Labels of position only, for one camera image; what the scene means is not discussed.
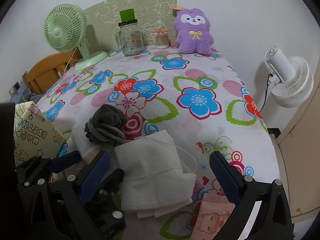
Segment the gift bag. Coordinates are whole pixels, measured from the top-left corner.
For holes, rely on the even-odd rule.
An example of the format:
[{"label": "gift bag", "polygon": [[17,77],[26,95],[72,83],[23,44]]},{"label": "gift bag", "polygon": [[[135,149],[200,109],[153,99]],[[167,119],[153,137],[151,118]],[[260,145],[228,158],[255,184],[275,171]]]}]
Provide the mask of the gift bag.
[{"label": "gift bag", "polygon": [[34,156],[56,157],[65,140],[33,101],[16,105],[13,133],[16,166]]},{"label": "gift bag", "polygon": [[204,194],[190,240],[212,240],[226,223],[234,207],[225,196]]}]

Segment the blue gripper pad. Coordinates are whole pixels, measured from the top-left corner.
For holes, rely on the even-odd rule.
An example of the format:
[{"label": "blue gripper pad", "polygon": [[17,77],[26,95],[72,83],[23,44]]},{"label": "blue gripper pad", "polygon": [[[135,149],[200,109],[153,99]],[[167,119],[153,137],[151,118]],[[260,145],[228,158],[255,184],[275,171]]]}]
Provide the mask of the blue gripper pad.
[{"label": "blue gripper pad", "polygon": [[229,163],[224,159],[224,157],[221,155],[221,157],[224,159],[225,163],[222,162],[222,160],[217,156],[217,154],[220,154],[220,152],[213,152],[210,155],[209,158],[209,164],[212,172],[216,176],[223,192],[225,193],[227,199],[229,202],[234,203],[236,206],[241,201],[241,195],[240,195],[240,187],[236,180],[232,177],[230,172],[228,171],[229,168],[234,168],[229,165]]},{"label": "blue gripper pad", "polygon": [[78,200],[81,205],[84,205],[86,202],[92,199],[109,167],[110,154],[104,151],[80,185]]},{"label": "blue gripper pad", "polygon": [[47,167],[49,173],[59,173],[66,168],[78,163],[81,160],[81,155],[78,151],[73,151],[55,160],[52,160]]}]

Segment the gray cloth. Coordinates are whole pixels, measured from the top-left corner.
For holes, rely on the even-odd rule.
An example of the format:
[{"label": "gray cloth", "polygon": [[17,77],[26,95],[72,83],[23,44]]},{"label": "gray cloth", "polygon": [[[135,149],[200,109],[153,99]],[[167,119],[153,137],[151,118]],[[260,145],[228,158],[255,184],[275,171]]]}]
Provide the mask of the gray cloth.
[{"label": "gray cloth", "polygon": [[84,131],[91,142],[101,144],[115,140],[127,142],[121,132],[128,119],[123,112],[114,106],[102,105],[85,124]]}]

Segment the wooden chair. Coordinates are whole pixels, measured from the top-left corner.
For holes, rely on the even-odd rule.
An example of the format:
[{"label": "wooden chair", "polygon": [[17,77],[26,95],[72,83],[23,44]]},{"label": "wooden chair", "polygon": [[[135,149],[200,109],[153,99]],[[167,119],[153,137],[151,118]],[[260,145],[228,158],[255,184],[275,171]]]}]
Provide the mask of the wooden chair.
[{"label": "wooden chair", "polygon": [[[63,75],[63,71],[72,54],[73,50],[45,57],[35,64],[28,74],[22,76],[23,81],[36,94],[45,93]],[[78,48],[76,48],[72,58],[76,60],[82,58]],[[70,60],[66,71],[76,64],[73,59]]]}]

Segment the happy birthday paper bag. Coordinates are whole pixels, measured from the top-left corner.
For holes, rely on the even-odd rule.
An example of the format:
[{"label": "happy birthday paper bag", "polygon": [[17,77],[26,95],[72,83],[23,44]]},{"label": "happy birthday paper bag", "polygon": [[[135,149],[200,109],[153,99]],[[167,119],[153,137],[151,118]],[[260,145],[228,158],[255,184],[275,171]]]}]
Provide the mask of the happy birthday paper bag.
[{"label": "happy birthday paper bag", "polygon": [[64,142],[33,101],[16,105],[13,133],[16,166],[34,156],[56,157]]}]

